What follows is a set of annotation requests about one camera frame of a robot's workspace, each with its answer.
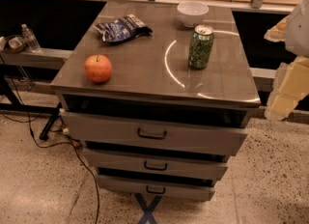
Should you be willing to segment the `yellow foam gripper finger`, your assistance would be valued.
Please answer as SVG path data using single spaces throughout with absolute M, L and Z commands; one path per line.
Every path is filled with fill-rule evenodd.
M 286 119 L 308 95 L 309 58 L 297 56 L 292 63 L 282 63 L 277 69 L 265 117 L 272 122 Z

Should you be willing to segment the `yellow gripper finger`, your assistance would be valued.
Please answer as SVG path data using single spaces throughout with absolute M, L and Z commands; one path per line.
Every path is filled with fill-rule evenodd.
M 285 16 L 276 25 L 267 30 L 264 39 L 270 42 L 283 42 L 286 39 L 286 27 L 289 17 Z

